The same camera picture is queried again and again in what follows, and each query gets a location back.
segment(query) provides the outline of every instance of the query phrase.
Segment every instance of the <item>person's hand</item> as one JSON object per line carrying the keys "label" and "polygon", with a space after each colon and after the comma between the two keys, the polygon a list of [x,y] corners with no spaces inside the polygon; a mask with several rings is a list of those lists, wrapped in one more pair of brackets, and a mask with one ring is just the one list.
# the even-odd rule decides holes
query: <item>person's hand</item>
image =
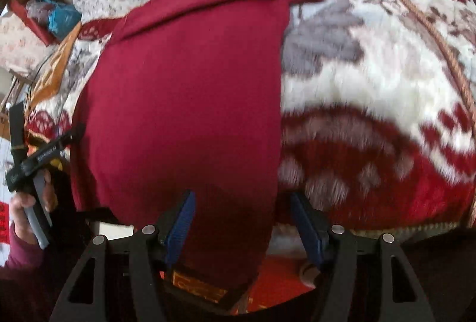
{"label": "person's hand", "polygon": [[[45,170],[45,189],[43,190],[43,202],[48,212],[53,212],[58,206],[58,198],[56,197],[53,184],[51,183],[51,174]],[[15,223],[15,233],[17,236],[26,241],[28,244],[38,244],[32,227],[25,215],[24,208],[30,208],[35,205],[35,198],[23,192],[17,192],[11,199],[10,216]]]}

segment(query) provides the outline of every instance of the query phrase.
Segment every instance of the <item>blue plastic bag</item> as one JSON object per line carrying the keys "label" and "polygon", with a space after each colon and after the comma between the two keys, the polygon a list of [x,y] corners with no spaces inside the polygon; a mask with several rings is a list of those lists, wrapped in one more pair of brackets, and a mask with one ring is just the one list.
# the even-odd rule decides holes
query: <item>blue plastic bag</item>
{"label": "blue plastic bag", "polygon": [[73,5],[57,3],[51,0],[43,1],[55,5],[55,9],[49,14],[48,30],[61,41],[81,21],[81,14]]}

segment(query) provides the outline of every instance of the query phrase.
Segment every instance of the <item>red and white blanket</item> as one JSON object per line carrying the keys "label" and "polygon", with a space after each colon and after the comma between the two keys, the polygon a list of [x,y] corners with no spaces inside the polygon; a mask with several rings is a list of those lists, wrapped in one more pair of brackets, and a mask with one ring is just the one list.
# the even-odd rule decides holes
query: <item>red and white blanket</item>
{"label": "red and white blanket", "polygon": [[[472,81],[473,1],[410,2]],[[116,22],[83,26],[60,92],[32,111],[31,132],[53,138],[70,126]],[[468,217],[476,173],[470,115],[435,31],[401,0],[294,6],[281,110],[281,192],[304,190],[314,207],[356,230],[443,230]],[[278,212],[278,220],[288,219]]]}

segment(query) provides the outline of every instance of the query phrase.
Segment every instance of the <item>metal screw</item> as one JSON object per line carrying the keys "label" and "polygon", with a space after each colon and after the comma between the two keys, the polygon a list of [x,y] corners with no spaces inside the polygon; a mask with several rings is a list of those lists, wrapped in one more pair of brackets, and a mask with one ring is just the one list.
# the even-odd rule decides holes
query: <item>metal screw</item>
{"label": "metal screw", "polygon": [[144,228],[142,228],[142,233],[144,235],[151,235],[155,232],[155,227],[153,225],[146,225]]}
{"label": "metal screw", "polygon": [[339,224],[334,224],[331,227],[331,230],[333,233],[336,233],[338,235],[342,235],[342,233],[346,231],[346,229],[342,225],[339,225]]}
{"label": "metal screw", "polygon": [[395,238],[393,237],[393,235],[389,234],[389,233],[384,233],[383,236],[382,236],[382,239],[386,243],[393,243],[395,241]]}
{"label": "metal screw", "polygon": [[103,244],[106,238],[103,235],[97,235],[93,240],[92,243],[94,245],[100,245]]}

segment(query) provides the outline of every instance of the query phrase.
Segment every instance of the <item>maroon sleeve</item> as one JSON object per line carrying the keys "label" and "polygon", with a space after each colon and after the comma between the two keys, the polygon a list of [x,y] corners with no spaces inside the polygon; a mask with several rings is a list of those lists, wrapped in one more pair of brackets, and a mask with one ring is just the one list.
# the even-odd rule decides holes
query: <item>maroon sleeve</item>
{"label": "maroon sleeve", "polygon": [[10,255],[5,267],[12,270],[31,270],[43,262],[44,251],[39,245],[28,244],[15,232],[15,224],[10,227]]}

